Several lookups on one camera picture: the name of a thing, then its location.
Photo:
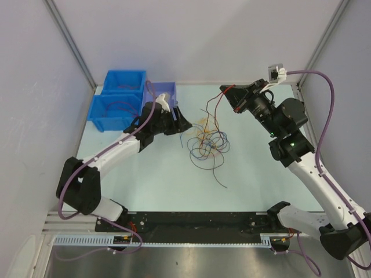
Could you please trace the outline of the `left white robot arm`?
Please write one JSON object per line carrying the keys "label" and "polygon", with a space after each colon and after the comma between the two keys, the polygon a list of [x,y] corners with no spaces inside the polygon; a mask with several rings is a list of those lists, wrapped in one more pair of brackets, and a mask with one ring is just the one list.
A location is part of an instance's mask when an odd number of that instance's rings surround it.
{"label": "left white robot arm", "polygon": [[147,102],[141,114],[111,145],[85,159],[66,160],[56,189],[59,206],[67,204],[83,215],[105,218],[113,230],[124,230],[128,224],[127,210],[103,197],[103,177],[121,161],[144,150],[156,135],[180,134],[191,126],[178,107],[169,108],[165,101]]}

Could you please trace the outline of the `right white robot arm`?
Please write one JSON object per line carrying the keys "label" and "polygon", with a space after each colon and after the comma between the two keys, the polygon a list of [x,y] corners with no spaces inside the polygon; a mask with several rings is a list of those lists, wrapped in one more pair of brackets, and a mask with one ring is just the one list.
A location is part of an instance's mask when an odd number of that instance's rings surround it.
{"label": "right white robot arm", "polygon": [[370,241],[370,214],[345,193],[316,158],[314,146],[301,132],[307,123],[304,103],[287,98],[275,105],[267,81],[249,85],[221,85],[233,111],[249,111],[269,132],[272,157],[289,169],[311,192],[324,215],[303,211],[281,201],[268,211],[267,225],[273,232],[293,228],[321,242],[335,259],[343,260]]}

